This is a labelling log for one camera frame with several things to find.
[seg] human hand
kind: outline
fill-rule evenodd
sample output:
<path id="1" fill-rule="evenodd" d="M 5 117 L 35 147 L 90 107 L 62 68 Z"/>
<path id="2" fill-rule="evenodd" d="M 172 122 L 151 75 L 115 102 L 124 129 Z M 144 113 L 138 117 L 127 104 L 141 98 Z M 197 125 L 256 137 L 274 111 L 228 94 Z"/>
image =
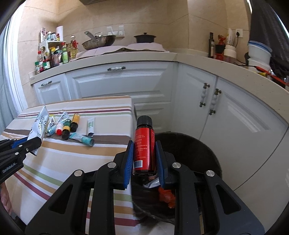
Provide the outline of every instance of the human hand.
<path id="1" fill-rule="evenodd" d="M 2 184 L 0 184 L 0 201 L 2 202 L 4 208 L 6 209 L 6 211 L 8 212 L 9 215 L 11 215 L 12 213 L 12 204 L 9 198 L 9 193 L 8 190 L 6 188 L 5 182 L 3 182 Z"/>

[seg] power outlet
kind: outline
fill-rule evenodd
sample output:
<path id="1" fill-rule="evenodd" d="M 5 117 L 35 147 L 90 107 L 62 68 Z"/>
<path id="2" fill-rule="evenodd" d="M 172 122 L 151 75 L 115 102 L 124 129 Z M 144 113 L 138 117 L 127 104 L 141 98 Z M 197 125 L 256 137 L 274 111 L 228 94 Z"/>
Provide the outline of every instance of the power outlet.
<path id="1" fill-rule="evenodd" d="M 236 29 L 235 31 L 236 37 L 237 37 L 237 32 L 239 32 L 240 34 L 239 38 L 243 38 L 243 29 Z"/>

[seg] trash bin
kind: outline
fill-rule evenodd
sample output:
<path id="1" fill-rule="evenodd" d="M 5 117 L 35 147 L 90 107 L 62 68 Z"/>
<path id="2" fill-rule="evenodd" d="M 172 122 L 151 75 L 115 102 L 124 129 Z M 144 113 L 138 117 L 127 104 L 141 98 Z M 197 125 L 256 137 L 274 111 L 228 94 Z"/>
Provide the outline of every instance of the trash bin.
<path id="1" fill-rule="evenodd" d="M 188 135 L 166 132 L 155 135 L 161 141 L 165 152 L 172 153 L 177 162 L 185 164 L 193 171 L 204 173 L 213 170 L 222 177 L 220 164 L 215 154 L 202 142 Z M 132 176 L 131 194 L 136 213 L 144 213 L 158 221 L 174 224 L 175 209 L 159 201 L 158 187 L 144 188 L 148 178 Z"/>

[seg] cabinet door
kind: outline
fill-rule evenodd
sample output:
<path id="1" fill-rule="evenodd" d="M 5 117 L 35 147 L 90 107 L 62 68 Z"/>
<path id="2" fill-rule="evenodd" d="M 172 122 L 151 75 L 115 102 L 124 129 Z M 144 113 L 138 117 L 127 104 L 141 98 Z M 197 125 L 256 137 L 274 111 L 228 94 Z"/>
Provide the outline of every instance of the cabinet door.
<path id="1" fill-rule="evenodd" d="M 233 190 L 270 157 L 288 124 L 260 100 L 219 78 L 215 114 L 209 115 L 200 140 L 217 156 L 223 180 Z"/>
<path id="2" fill-rule="evenodd" d="M 155 133 L 170 131 L 171 103 L 135 104 L 136 116 L 148 115 L 153 121 Z"/>
<path id="3" fill-rule="evenodd" d="M 47 78 L 35 83 L 33 86 L 40 104 L 71 100 L 65 74 Z"/>
<path id="4" fill-rule="evenodd" d="M 125 62 L 66 73 L 73 99 L 129 95 L 134 103 L 171 100 L 173 62 Z"/>
<path id="5" fill-rule="evenodd" d="M 210 87 L 204 89 L 205 83 Z M 209 112 L 216 76 L 191 66 L 179 64 L 172 131 L 199 139 Z M 200 107 L 205 92 L 205 106 Z"/>

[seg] drawer handle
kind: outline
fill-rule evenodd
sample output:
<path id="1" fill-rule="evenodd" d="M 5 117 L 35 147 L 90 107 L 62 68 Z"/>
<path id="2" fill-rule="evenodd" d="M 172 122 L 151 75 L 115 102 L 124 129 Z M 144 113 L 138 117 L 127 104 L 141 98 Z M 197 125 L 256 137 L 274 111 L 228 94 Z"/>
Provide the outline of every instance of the drawer handle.
<path id="1" fill-rule="evenodd" d="M 200 101 L 200 108 L 203 106 L 206 106 L 205 98 L 206 98 L 206 94 L 207 94 L 207 87 L 210 87 L 210 84 L 204 83 L 203 91 L 202 91 L 202 95 L 201 95 L 201 101 Z"/>
<path id="2" fill-rule="evenodd" d="M 115 68 L 108 68 L 108 71 L 112 71 L 112 70 L 122 70 L 122 69 L 126 69 L 126 67 L 115 67 Z"/>
<path id="3" fill-rule="evenodd" d="M 215 93 L 214 93 L 214 96 L 213 96 L 212 102 L 211 102 L 211 107 L 210 107 L 209 115 L 212 115 L 212 114 L 215 114 L 215 113 L 216 113 L 215 106 L 216 106 L 216 104 L 217 104 L 218 95 L 219 95 L 219 94 L 222 94 L 222 91 L 219 90 L 219 89 L 215 89 Z"/>
<path id="4" fill-rule="evenodd" d="M 46 83 L 42 83 L 41 86 L 46 86 L 48 84 L 52 83 L 52 81 L 46 82 Z"/>

